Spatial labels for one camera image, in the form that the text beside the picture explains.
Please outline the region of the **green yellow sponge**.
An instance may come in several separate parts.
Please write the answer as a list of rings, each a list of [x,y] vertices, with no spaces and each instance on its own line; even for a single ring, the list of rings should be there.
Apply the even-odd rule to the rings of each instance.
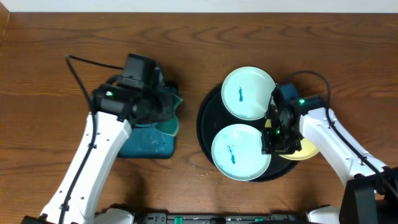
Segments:
[[[176,110],[180,106],[180,104],[182,103],[183,100],[175,94],[171,94],[171,95],[172,95],[172,103],[173,103],[172,119],[169,119],[168,121],[163,121],[163,122],[157,123],[154,127],[155,127],[155,129],[162,132],[163,134],[175,137],[177,135],[177,133],[179,131],[179,127],[180,127],[179,120],[176,115]]]

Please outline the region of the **yellow plate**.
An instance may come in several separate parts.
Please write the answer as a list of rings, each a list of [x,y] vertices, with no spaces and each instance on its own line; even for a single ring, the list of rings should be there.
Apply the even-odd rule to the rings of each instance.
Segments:
[[[291,161],[302,161],[319,153],[318,148],[311,141],[305,138],[300,140],[301,150],[294,151],[292,154],[277,152],[277,144],[271,139],[271,131],[271,120],[266,119],[264,129],[261,130],[262,154],[277,155]]]

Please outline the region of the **light green plate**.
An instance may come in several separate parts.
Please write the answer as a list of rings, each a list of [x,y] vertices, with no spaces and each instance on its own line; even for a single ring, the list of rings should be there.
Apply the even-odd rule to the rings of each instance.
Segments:
[[[232,124],[217,133],[211,156],[217,169],[230,179],[250,181],[269,168],[271,155],[262,153],[261,132],[246,124]]]
[[[275,81],[264,70],[240,67],[225,78],[221,99],[233,116],[254,121],[265,116],[274,88]]]

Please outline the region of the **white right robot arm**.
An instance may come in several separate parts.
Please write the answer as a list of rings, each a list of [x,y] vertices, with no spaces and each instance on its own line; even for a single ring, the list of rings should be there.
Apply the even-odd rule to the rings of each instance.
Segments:
[[[345,187],[339,208],[313,209],[307,223],[397,223],[397,169],[368,153],[322,98],[288,98],[274,90],[266,117],[262,153],[293,154],[308,140]]]

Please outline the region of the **black rectangular water tray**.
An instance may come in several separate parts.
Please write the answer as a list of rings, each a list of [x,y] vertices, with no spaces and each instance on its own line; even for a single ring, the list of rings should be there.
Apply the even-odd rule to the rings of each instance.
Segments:
[[[166,82],[163,87],[178,96],[178,85]],[[174,154],[175,137],[155,129],[156,123],[133,124],[132,132],[118,156],[128,159],[168,159]]]

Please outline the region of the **round black tray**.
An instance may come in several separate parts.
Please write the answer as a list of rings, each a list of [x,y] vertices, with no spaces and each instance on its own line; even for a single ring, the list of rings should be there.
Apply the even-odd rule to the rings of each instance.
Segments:
[[[232,124],[246,124],[260,129],[265,124],[265,119],[245,121],[233,116],[224,106],[221,99],[221,87],[219,84],[212,89],[203,100],[197,115],[197,138],[206,158],[213,162],[211,144],[216,134],[223,128]],[[278,179],[289,173],[297,161],[285,159],[279,155],[271,156],[271,163],[267,170],[254,179],[253,182],[267,182]]]

